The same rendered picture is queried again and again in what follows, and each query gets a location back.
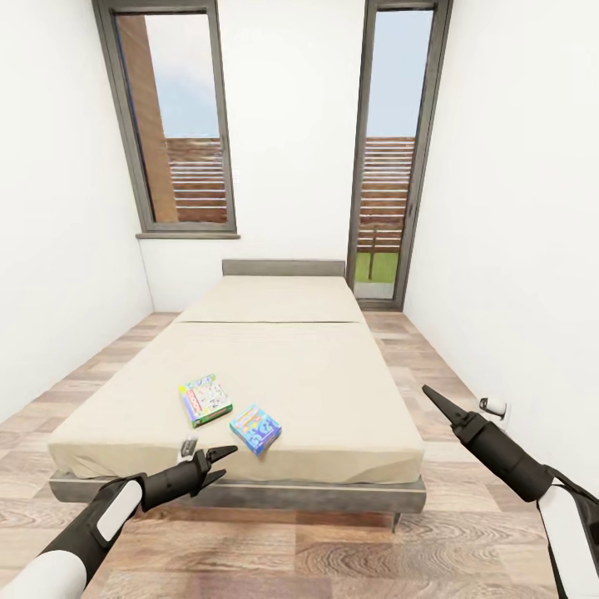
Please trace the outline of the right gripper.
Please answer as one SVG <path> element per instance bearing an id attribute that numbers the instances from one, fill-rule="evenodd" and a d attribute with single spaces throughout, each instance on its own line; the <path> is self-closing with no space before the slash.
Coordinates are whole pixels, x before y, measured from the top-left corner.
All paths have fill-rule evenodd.
<path id="1" fill-rule="evenodd" d="M 480 413 L 463 410 L 428 385 L 422 390 L 456 428 L 452 431 L 460 443 L 496 476 L 505 476 L 522 461 L 521 446 Z"/>

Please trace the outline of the board game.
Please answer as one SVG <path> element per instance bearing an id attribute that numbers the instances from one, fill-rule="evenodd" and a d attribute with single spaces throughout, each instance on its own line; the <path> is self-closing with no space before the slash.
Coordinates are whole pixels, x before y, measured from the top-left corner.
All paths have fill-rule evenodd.
<path id="1" fill-rule="evenodd" d="M 179 387 L 192 427 L 219 417 L 233 409 L 232 402 L 215 374 L 192 380 Z"/>
<path id="2" fill-rule="evenodd" d="M 230 430 L 258 455 L 281 433 L 282 426 L 255 403 L 229 422 Z"/>

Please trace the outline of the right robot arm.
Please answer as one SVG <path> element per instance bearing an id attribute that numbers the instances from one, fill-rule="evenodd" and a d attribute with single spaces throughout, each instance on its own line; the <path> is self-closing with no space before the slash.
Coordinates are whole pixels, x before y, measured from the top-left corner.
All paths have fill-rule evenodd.
<path id="1" fill-rule="evenodd" d="M 481 399 L 483 413 L 467 412 L 428 385 L 422 390 L 464 447 L 525 502 L 537 501 L 558 599 L 599 599 L 599 499 L 508 437 L 511 403 Z"/>

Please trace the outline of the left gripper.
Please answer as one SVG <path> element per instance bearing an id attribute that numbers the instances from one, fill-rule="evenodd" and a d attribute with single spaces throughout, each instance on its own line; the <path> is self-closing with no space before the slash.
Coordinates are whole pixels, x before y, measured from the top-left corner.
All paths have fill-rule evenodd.
<path id="1" fill-rule="evenodd" d="M 212 463 L 228 457 L 237 450 L 236 445 L 209 448 L 205 456 L 204 450 L 200 449 L 192 454 L 192 459 L 189 462 L 178 466 L 175 463 L 175 467 L 164 470 L 166 484 L 168 484 L 166 502 L 174 501 L 187 493 L 191 498 L 196 497 L 198 492 L 226 474 L 226 469 L 211 472 Z"/>

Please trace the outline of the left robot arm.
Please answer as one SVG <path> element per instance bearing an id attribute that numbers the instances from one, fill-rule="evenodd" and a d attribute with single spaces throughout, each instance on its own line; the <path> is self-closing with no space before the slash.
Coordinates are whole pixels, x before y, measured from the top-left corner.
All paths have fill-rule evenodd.
<path id="1" fill-rule="evenodd" d="M 200 432 L 184 435 L 175 467 L 153 476 L 138 473 L 113 479 L 99 489 L 90 505 L 54 538 L 13 581 L 0 589 L 0 599 L 80 599 L 106 559 L 124 523 L 141 504 L 143 512 L 191 498 L 226 474 L 211 472 L 212 463 L 236 452 L 236 445 L 194 452 Z"/>

